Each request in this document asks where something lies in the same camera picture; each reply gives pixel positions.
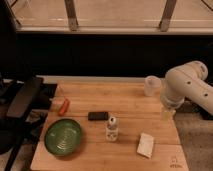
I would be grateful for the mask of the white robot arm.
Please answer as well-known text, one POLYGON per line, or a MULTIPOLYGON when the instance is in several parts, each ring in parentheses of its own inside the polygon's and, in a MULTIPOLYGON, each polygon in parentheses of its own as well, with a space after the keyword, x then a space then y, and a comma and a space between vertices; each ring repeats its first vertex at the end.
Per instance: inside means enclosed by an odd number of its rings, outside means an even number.
POLYGON ((213 86, 205 82, 207 76, 208 68, 201 61, 169 69, 160 95, 162 114, 174 114, 189 99, 200 107, 203 119, 213 120, 213 86))

